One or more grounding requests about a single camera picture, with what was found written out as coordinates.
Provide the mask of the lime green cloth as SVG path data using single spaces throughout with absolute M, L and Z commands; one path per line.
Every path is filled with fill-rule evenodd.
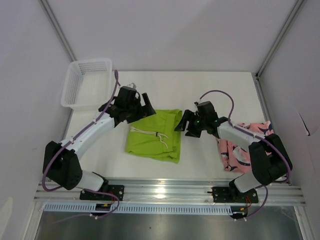
M 134 156 L 178 164 L 181 133 L 175 131 L 182 119 L 180 109 L 158 109 L 155 115 L 130 124 L 125 152 Z

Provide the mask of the pink shark print shorts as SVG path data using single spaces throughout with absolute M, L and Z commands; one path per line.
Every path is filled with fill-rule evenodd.
M 266 136 L 274 133 L 273 126 L 269 120 L 262 123 L 238 123 L 238 125 Z M 252 169 L 250 154 L 243 148 L 229 140 L 217 138 L 216 141 L 225 171 L 244 174 Z

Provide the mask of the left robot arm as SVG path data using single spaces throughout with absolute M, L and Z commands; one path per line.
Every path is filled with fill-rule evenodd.
M 42 169 L 42 187 L 46 179 L 58 184 L 59 188 L 89 190 L 97 200 L 108 196 L 106 179 L 94 172 L 83 170 L 80 160 L 87 150 L 103 135 L 116 128 L 120 123 L 133 123 L 155 115 L 147 93 L 140 94 L 135 88 L 122 86 L 118 94 L 112 94 L 96 114 L 78 133 L 60 142 L 49 142 L 45 147 Z

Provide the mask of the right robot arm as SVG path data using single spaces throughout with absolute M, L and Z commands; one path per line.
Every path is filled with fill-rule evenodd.
M 276 134 L 263 135 L 234 124 L 225 116 L 219 117 L 210 101 L 198 103 L 195 112 L 185 110 L 175 127 L 176 132 L 200 138 L 203 131 L 219 140 L 227 140 L 245 150 L 251 169 L 229 182 L 228 196 L 234 202 L 246 197 L 248 191 L 266 187 L 293 169 L 286 149 Z

